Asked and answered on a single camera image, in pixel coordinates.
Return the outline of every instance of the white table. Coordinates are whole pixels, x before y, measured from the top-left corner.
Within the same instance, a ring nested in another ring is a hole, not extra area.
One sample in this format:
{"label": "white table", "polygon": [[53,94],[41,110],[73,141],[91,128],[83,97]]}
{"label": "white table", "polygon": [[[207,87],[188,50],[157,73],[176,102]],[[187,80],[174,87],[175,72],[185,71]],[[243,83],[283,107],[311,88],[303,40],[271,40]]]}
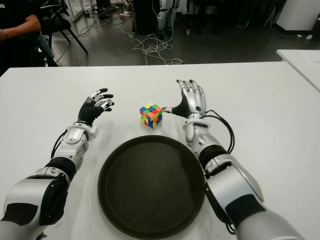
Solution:
{"label": "white table", "polygon": [[320,50],[277,50],[276,53],[320,92]]}
{"label": "white table", "polygon": [[[49,161],[55,140],[77,120],[86,97],[107,87],[115,94],[114,110],[95,121],[99,134],[72,181],[63,218],[47,228],[46,239],[133,239],[102,213],[98,176],[108,155],[134,137],[156,134],[185,143],[180,117],[166,114],[156,129],[140,124],[139,108],[146,103],[180,102],[176,79],[197,80],[208,109],[231,124],[233,155],[260,183],[266,206],[307,240],[320,239],[320,94],[286,62],[10,69],[0,78],[0,206],[13,184]],[[228,131],[208,121],[227,147]],[[205,199],[195,221],[169,239],[236,238]]]}

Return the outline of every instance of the wall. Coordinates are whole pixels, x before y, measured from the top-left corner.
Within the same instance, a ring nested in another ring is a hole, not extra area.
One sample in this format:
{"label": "wall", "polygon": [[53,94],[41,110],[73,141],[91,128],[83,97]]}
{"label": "wall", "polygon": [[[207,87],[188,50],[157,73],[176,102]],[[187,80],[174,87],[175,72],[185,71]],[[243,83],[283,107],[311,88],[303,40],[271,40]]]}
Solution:
{"label": "wall", "polygon": [[320,0],[287,0],[276,23],[287,31],[312,30],[320,13]]}

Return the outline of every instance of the chair leg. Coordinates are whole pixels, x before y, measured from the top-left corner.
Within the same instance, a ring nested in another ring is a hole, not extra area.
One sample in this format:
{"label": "chair leg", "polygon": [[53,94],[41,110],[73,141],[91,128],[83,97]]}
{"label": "chair leg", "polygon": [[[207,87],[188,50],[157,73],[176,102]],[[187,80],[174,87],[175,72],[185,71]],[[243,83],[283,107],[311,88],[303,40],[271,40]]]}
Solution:
{"label": "chair leg", "polygon": [[36,46],[41,50],[41,52],[43,52],[45,58],[48,60],[52,67],[58,67],[58,64],[55,62],[53,58],[51,58],[50,54],[47,53],[46,49],[42,47],[40,42],[36,41]]}
{"label": "chair leg", "polygon": [[74,32],[69,28],[68,29],[69,33],[72,35],[72,37],[76,40],[76,42],[80,45],[80,47],[83,49],[83,51],[88,54],[87,49],[82,45],[82,43],[79,41],[79,39],[77,38],[77,36],[74,34]]}
{"label": "chair leg", "polygon": [[67,35],[64,33],[64,31],[60,31],[60,33],[62,34],[62,36],[64,36],[65,39],[67,39],[67,41],[69,43],[71,43],[70,39],[67,37]]}
{"label": "chair leg", "polygon": [[49,39],[48,39],[48,45],[49,45],[49,48],[52,49],[52,34],[49,34]]}

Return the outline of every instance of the round tray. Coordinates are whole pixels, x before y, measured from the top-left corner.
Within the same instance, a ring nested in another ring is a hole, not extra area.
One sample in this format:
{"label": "round tray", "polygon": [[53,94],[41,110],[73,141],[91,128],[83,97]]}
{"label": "round tray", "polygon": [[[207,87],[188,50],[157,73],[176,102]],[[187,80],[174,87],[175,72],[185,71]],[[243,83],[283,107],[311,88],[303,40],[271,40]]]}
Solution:
{"label": "round tray", "polygon": [[111,153],[99,175],[98,198],[105,216],[123,233],[161,239],[192,223],[204,188],[203,170],[186,146],[148,135]]}

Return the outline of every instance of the colorful cube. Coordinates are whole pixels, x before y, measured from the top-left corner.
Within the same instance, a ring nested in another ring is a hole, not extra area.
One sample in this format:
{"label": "colorful cube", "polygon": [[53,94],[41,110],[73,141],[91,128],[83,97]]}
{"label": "colorful cube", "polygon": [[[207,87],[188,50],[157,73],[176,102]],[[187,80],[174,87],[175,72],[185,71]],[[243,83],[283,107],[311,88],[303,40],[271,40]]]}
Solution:
{"label": "colorful cube", "polygon": [[141,118],[140,121],[142,124],[149,126],[154,129],[162,121],[162,107],[154,103],[146,104],[140,108]]}

